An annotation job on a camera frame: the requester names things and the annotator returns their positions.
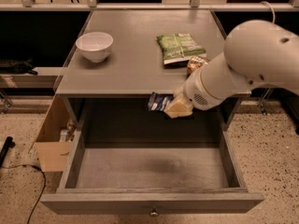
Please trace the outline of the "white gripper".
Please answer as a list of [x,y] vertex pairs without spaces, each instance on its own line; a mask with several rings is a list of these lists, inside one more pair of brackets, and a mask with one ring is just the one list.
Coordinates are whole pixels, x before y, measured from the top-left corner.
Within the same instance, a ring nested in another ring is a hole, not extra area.
[[221,104],[231,95],[231,71],[223,64],[203,65],[192,72],[183,86],[183,94],[177,95],[165,108],[171,119],[188,117],[193,107],[208,110]]

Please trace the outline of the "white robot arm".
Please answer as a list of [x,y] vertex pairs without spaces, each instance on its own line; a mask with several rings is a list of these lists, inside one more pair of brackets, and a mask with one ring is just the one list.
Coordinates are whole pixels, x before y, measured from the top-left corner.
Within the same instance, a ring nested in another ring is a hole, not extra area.
[[270,21],[245,21],[227,35],[220,55],[190,74],[164,112],[187,117],[266,86],[299,94],[299,35]]

